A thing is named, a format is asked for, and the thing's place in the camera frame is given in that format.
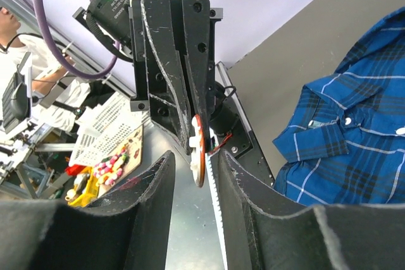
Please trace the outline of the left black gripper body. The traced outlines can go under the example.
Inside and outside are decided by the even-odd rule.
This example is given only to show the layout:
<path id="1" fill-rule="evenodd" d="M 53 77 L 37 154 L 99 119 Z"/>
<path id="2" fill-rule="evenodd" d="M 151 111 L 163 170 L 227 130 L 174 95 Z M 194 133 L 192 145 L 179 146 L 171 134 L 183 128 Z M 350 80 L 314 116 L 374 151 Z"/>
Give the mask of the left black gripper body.
<path id="1" fill-rule="evenodd" d="M 215 108 L 215 24 L 210 0 L 132 0 L 136 95 L 132 111 L 157 125 L 206 125 Z"/>

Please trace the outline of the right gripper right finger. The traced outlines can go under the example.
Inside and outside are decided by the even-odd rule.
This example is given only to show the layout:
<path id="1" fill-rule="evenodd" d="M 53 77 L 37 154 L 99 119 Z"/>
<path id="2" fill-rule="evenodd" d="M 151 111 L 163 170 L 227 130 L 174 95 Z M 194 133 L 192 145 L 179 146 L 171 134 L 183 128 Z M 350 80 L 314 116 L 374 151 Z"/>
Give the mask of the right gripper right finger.
<path id="1" fill-rule="evenodd" d="M 403 269 L 402 204 L 300 205 L 228 152 L 218 191 L 229 269 Z"/>

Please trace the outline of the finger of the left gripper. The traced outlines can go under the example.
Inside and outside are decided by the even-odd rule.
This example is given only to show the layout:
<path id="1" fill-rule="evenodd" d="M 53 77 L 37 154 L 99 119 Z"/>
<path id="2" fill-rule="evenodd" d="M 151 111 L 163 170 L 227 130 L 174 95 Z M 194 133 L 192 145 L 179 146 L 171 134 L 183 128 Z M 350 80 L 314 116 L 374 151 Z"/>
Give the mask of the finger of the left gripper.
<path id="1" fill-rule="evenodd" d="M 192 107 L 182 0 L 140 0 L 150 117 L 190 155 Z"/>
<path id="2" fill-rule="evenodd" d="M 192 115 L 198 115 L 206 152 L 211 150 L 209 117 L 214 107 L 212 22 L 209 0 L 182 0 L 186 71 Z"/>

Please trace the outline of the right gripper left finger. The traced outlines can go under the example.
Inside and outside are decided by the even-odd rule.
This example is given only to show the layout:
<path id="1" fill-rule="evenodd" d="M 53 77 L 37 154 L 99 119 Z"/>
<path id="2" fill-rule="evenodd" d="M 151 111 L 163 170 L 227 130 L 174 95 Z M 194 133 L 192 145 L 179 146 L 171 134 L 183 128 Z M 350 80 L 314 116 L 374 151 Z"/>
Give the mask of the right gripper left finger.
<path id="1" fill-rule="evenodd" d="M 164 269 L 175 186 L 166 151 L 87 207 L 1 202 L 2 269 Z"/>

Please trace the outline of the round brown badge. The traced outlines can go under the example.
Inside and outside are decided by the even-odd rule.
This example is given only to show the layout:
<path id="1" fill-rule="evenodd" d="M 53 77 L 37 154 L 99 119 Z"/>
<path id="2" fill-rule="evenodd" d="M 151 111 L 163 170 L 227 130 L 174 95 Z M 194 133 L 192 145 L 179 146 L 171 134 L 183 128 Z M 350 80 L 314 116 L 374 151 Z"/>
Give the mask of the round brown badge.
<path id="1" fill-rule="evenodd" d="M 208 128 L 204 128 L 201 117 L 196 114 L 192 119 L 192 134 L 189 138 L 190 170 L 194 183 L 202 188 L 206 173 L 206 154 L 211 150 L 211 138 Z"/>

